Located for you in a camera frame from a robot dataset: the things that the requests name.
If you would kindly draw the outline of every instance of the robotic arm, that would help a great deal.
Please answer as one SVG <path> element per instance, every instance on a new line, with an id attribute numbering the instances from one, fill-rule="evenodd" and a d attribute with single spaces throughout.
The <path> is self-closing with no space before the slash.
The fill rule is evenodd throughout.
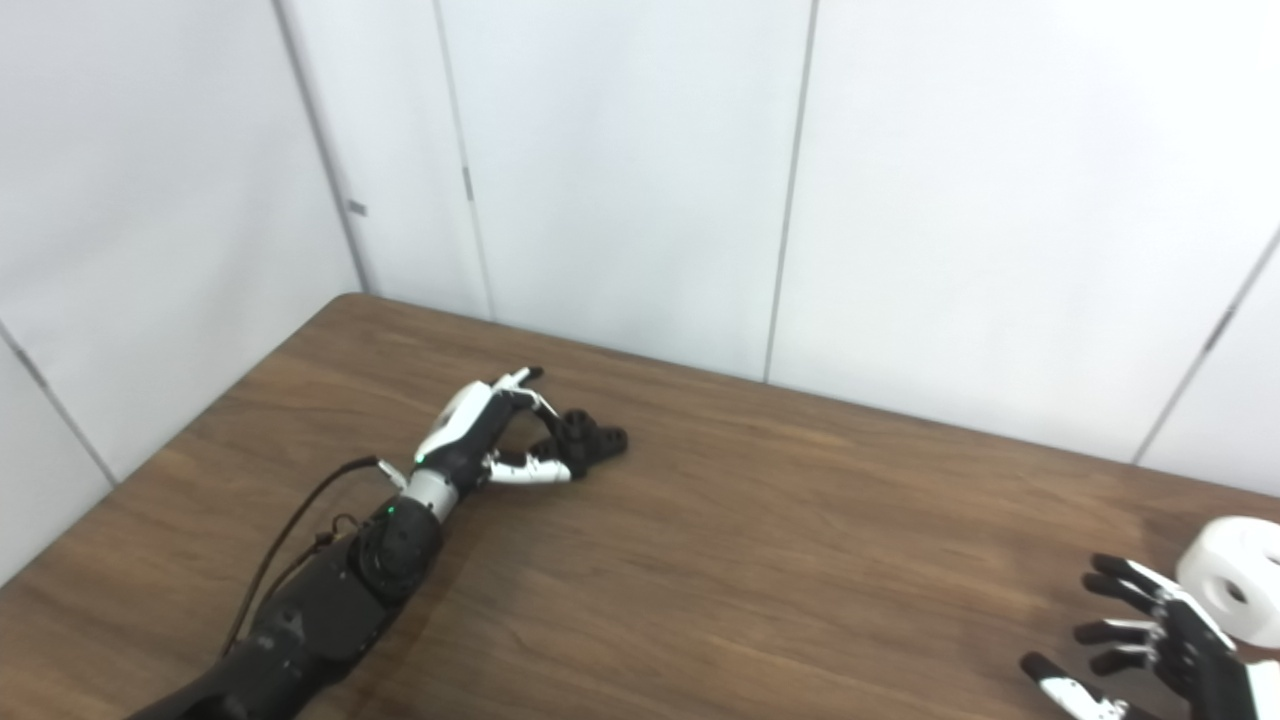
<path id="1" fill-rule="evenodd" d="M 1192 720 L 1280 720 L 1280 665 L 1245 665 L 1204 609 L 1178 583 L 1132 560 L 1093 556 L 1084 575 L 1092 593 L 1123 600 L 1151 620 L 1098 620 L 1075 628 L 1082 644 L 1119 643 L 1089 662 L 1097 675 L 1151 670 L 1185 698 Z M 1158 720 L 1076 680 L 1043 655 L 1028 653 L 1025 671 L 1076 720 Z"/>
<path id="2" fill-rule="evenodd" d="M 426 579 L 453 507 L 486 482 L 535 484 L 582 478 L 623 452 L 627 436 L 584 411 L 558 414 L 524 387 L 541 375 L 524 368 L 474 382 L 448 404 L 404 479 L 378 466 L 399 493 L 328 544 L 259 607 L 248 634 L 204 675 L 131 720 L 288 720 L 342 680 L 390 626 Z M 550 433 L 526 454 L 497 450 L 517 413 L 534 413 Z"/>

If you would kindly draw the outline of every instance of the white plastic part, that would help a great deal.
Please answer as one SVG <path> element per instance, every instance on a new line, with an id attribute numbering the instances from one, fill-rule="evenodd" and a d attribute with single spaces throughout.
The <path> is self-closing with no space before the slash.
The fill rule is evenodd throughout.
<path id="1" fill-rule="evenodd" d="M 1280 525 L 1213 520 L 1178 562 L 1178 582 L 1228 634 L 1280 647 Z"/>
<path id="2" fill-rule="evenodd" d="M 489 482 L 509 486 L 532 486 L 541 483 L 564 483 L 573 479 L 573 473 L 559 460 L 539 460 L 529 457 L 524 465 L 494 462 L 489 468 Z"/>
<path id="3" fill-rule="evenodd" d="M 467 434 L 467 430 L 471 429 L 476 418 L 480 416 L 480 413 L 484 411 L 492 398 L 493 388 L 480 380 L 474 380 L 460 389 L 453 396 L 453 400 L 444 406 L 444 410 L 440 411 L 426 439 L 422 441 L 422 445 L 417 446 L 413 461 L 421 462 L 428 452 L 451 442 L 457 442 L 462 436 Z"/>
<path id="4" fill-rule="evenodd" d="M 442 523 L 458 503 L 458 488 L 449 484 L 444 475 L 428 468 L 413 470 L 408 487 L 401 496 L 421 502 Z"/>
<path id="5" fill-rule="evenodd" d="M 1096 700 L 1071 678 L 1044 678 L 1039 682 L 1044 694 L 1078 720 L 1123 720 L 1128 706 L 1108 700 Z"/>

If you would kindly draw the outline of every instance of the white wall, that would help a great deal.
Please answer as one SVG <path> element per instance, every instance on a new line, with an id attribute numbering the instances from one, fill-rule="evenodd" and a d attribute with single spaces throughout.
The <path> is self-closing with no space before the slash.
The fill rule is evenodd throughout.
<path id="1" fill-rule="evenodd" d="M 289 0 L 371 290 L 489 318 L 444 53 L 429 0 Z"/>
<path id="2" fill-rule="evenodd" d="M 1280 222 L 1274 12 L 824 1 L 769 379 L 1130 460 Z"/>
<path id="3" fill-rule="evenodd" d="M 499 322 L 760 378 L 808 0 L 443 0 Z"/>
<path id="4" fill-rule="evenodd" d="M 1280 495 L 1280 261 L 1267 264 L 1142 465 Z"/>
<path id="5" fill-rule="evenodd" d="M 18 356 L 0 342 L 0 585 L 110 489 Z"/>
<path id="6" fill-rule="evenodd" d="M 440 188 L 367 252 L 470 288 L 385 292 L 1130 460 L 1280 222 L 1274 3 L 818 5 L 785 252 L 809 3 L 297 6 L 353 186 Z"/>
<path id="7" fill-rule="evenodd" d="M 0 318 L 116 477 L 356 288 L 270 4 L 3 3 L 0 97 Z"/>

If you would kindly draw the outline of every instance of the wire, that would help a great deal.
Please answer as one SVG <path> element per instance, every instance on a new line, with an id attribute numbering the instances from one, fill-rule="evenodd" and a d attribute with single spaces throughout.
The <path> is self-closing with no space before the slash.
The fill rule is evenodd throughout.
<path id="1" fill-rule="evenodd" d="M 289 520 L 283 528 L 280 528 L 280 534 L 275 536 L 275 539 L 271 542 L 271 547 L 266 548 L 266 555 L 262 556 L 262 561 L 257 565 L 257 570 L 253 571 L 253 579 L 250 580 L 248 588 L 244 589 L 244 598 L 241 601 L 239 610 L 236 611 L 236 620 L 232 621 L 230 630 L 227 632 L 227 639 L 223 642 L 223 650 L 218 653 L 219 657 L 225 657 L 227 653 L 230 652 L 232 646 L 236 644 L 236 637 L 239 635 L 241 626 L 244 624 L 244 618 L 248 615 L 248 607 L 253 603 L 253 596 L 257 593 L 257 587 L 262 584 L 262 577 L 266 575 L 266 569 L 271 565 L 271 560 L 275 559 L 275 553 L 280 551 L 280 546 L 284 544 L 284 539 L 289 537 L 289 532 L 293 530 L 293 525 L 297 525 L 298 520 L 302 519 L 302 514 L 306 512 L 307 509 L 311 507 L 311 503 L 320 497 L 320 493 L 332 486 L 338 478 L 356 470 L 376 466 L 378 457 L 375 455 L 344 462 L 340 468 L 330 473 L 329 477 L 320 480 L 316 487 L 312 488 L 311 493 L 307 495 L 306 500 L 302 501 L 302 505 L 293 511 Z"/>
<path id="2" fill-rule="evenodd" d="M 266 605 L 266 601 L 271 600 L 271 597 L 275 594 L 275 591 L 280 589 L 280 585 L 284 584 L 284 580 L 289 579 L 289 577 L 293 575 L 293 573 L 296 573 L 298 568 L 302 566 L 303 562 L 310 560 L 312 555 L 316 555 L 321 550 L 333 544 L 333 541 L 340 537 L 340 533 L 338 532 L 339 520 L 346 520 L 351 523 L 353 532 L 360 530 L 360 520 L 357 520 L 356 516 L 352 515 L 351 512 L 339 512 L 334 515 L 333 520 L 329 523 L 330 528 L 329 532 L 316 533 L 316 538 L 311 541 L 311 544 L 308 544 L 306 550 L 300 552 L 297 557 L 291 560 L 289 564 L 285 565 L 284 569 L 275 575 L 275 579 L 271 580 L 270 585 L 266 585 L 266 589 L 262 591 L 262 600 L 257 601 L 259 612 L 262 611 L 262 606 Z"/>

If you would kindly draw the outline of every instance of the black joint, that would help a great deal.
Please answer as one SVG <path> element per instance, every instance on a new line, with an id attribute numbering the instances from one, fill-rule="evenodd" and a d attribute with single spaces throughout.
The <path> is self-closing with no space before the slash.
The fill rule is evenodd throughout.
<path id="1" fill-rule="evenodd" d="M 525 455 L 524 452 L 509 452 L 507 450 L 499 450 L 495 461 L 503 465 L 511 465 L 513 468 L 522 468 L 527 459 L 529 456 Z"/>
<path id="2" fill-rule="evenodd" d="M 358 562 L 365 582 L 393 602 L 407 598 L 440 551 L 440 523 L 417 502 L 388 506 L 381 521 L 361 533 Z"/>
<path id="3" fill-rule="evenodd" d="M 1093 569 L 1098 573 L 1111 575 L 1112 578 L 1128 578 L 1133 574 L 1133 568 L 1129 565 L 1129 561 L 1115 555 L 1094 552 L 1089 564 L 1093 565 Z"/>
<path id="4" fill-rule="evenodd" d="M 540 460 L 559 460 L 577 479 L 586 475 L 593 465 L 622 455 L 626 450 L 626 430 L 602 428 L 584 410 L 570 410 L 552 427 L 552 437 L 534 445 L 530 452 Z"/>

